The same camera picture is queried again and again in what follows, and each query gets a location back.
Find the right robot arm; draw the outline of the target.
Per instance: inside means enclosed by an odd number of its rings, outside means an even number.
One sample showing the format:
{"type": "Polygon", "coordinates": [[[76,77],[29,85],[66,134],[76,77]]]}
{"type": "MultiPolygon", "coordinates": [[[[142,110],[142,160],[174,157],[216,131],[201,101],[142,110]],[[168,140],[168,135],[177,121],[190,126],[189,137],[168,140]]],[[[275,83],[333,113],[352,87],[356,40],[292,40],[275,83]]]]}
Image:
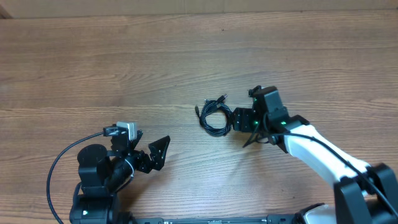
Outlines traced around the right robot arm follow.
{"type": "Polygon", "coordinates": [[[251,108],[236,108],[236,131],[250,133],[246,145],[265,139],[313,169],[333,190],[334,206],[317,203],[281,223],[397,223],[397,177],[381,163],[372,166],[326,140],[300,115],[290,116],[276,87],[248,91],[251,108]]]}

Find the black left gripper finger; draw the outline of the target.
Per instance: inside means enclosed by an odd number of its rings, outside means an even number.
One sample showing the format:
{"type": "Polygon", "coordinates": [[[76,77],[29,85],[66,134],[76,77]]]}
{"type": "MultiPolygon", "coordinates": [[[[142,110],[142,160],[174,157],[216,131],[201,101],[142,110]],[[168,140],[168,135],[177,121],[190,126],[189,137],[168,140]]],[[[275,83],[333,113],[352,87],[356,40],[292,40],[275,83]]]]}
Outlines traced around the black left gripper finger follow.
{"type": "Polygon", "coordinates": [[[130,143],[130,149],[131,150],[135,150],[135,148],[138,145],[142,135],[143,135],[143,132],[140,129],[138,129],[137,132],[136,132],[136,138],[134,140],[132,140],[131,143],[130,143]]]}
{"type": "Polygon", "coordinates": [[[163,137],[148,144],[152,169],[161,170],[163,168],[169,144],[170,136],[163,137]]]}

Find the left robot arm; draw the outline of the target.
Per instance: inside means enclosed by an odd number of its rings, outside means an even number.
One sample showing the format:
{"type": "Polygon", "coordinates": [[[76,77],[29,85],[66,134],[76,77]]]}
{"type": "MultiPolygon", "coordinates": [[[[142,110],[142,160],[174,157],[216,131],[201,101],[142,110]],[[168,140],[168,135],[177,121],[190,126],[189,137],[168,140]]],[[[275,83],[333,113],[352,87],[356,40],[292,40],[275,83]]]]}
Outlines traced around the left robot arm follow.
{"type": "Polygon", "coordinates": [[[72,224],[136,223],[131,212],[122,212],[118,192],[134,178],[135,171],[148,174],[161,170],[165,164],[170,137],[165,136],[148,145],[150,154],[137,151],[141,130],[104,128],[111,137],[111,150],[101,144],[84,147],[77,156],[81,182],[76,186],[69,214],[72,224]]]}

